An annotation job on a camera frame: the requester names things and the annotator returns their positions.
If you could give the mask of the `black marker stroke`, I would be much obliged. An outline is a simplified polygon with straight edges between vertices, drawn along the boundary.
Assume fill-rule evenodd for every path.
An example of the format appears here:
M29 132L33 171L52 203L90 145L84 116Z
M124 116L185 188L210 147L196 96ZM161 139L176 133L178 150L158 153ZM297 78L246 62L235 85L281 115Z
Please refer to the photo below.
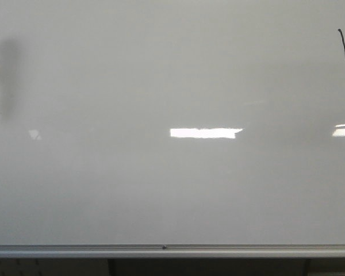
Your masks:
M342 42L342 46L343 46L343 52L344 52L344 59L345 59L345 39L344 39L344 34L343 34L343 31L342 29L338 29L338 32L340 34L340 39L341 39L341 42Z

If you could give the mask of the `white whiteboard with aluminium frame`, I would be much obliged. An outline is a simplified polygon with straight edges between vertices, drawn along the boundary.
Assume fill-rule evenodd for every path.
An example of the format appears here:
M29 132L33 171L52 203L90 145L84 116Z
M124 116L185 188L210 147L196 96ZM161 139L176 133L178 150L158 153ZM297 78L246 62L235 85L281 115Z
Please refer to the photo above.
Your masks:
M0 1L0 258L345 257L345 1Z

